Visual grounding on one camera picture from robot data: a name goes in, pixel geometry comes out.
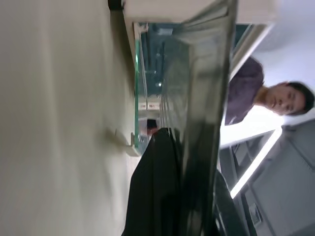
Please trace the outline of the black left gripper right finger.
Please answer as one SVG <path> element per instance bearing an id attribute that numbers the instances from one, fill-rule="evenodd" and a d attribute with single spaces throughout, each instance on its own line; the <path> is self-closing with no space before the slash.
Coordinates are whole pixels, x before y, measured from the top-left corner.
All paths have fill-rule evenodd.
<path id="1" fill-rule="evenodd" d="M 216 236 L 250 236 L 234 204 L 223 175 L 216 171 L 214 191 Z"/>

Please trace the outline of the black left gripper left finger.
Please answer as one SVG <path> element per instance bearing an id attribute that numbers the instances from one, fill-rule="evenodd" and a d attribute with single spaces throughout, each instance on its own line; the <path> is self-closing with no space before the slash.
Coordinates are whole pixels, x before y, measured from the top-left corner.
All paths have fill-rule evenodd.
<path id="1" fill-rule="evenodd" d="M 180 132 L 161 128 L 131 176 L 121 236 L 179 236 Z"/>

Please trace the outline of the clear plastic bag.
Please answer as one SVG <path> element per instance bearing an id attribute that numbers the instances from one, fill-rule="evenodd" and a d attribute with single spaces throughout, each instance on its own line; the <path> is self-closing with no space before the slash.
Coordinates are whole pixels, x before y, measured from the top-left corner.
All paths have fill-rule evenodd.
<path id="1" fill-rule="evenodd" d="M 163 125 L 179 160 L 176 236 L 209 236 L 220 128 L 234 44 L 238 0 L 215 0 L 165 41 Z"/>

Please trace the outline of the cream toaster oven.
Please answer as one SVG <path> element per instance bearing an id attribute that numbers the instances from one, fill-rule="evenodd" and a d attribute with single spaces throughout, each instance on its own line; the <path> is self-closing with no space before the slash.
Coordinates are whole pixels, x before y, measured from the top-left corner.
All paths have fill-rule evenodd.
<path id="1" fill-rule="evenodd" d="M 216 0 L 107 0 L 110 10 L 123 10 L 132 22 L 182 22 Z M 268 24 L 278 14 L 280 0 L 236 0 L 238 24 Z"/>

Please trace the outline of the white ceiling light strip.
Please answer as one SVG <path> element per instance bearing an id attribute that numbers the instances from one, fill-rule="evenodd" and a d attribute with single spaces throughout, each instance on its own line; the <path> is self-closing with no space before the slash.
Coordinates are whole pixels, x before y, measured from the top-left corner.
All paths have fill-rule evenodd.
<path id="1" fill-rule="evenodd" d="M 238 180 L 238 182 L 235 184 L 235 186 L 230 191 L 230 196 L 232 199 L 234 199 L 238 195 L 238 193 L 242 190 L 242 188 L 245 186 L 245 184 L 248 182 L 248 180 L 255 173 L 257 168 L 260 166 L 262 161 L 265 159 L 267 154 L 270 152 L 272 147 L 275 145 L 275 143 L 278 141 L 278 139 L 282 135 L 282 132 L 283 132 L 283 129 L 281 127 L 278 127 L 277 129 L 274 130 L 273 134 L 267 140 L 265 145 L 262 147 L 260 152 L 257 154 L 255 159 L 253 160 L 253 162 L 246 169 L 244 174 L 241 176 L 241 178 Z"/>

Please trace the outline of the person in purple shirt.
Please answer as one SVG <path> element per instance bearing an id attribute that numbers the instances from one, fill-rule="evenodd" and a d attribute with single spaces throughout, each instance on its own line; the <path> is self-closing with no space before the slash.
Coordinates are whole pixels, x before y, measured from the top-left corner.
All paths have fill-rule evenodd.
<path id="1" fill-rule="evenodd" d="M 254 106 L 262 106 L 280 116 L 299 116 L 308 113 L 314 104 L 315 95 L 303 83 L 265 86 L 262 65 L 249 57 L 229 82 L 224 125 L 242 122 Z"/>

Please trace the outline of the glass partition with cream frame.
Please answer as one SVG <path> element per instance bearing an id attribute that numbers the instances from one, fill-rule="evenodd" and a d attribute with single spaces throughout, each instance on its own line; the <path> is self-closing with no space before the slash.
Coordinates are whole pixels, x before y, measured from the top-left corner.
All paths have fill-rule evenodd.
<path id="1" fill-rule="evenodd" d="M 154 131 L 160 126 L 162 56 L 151 49 L 150 26 L 134 23 L 134 130 L 125 135 L 118 129 L 106 129 L 106 138 L 130 157 L 141 157 Z"/>

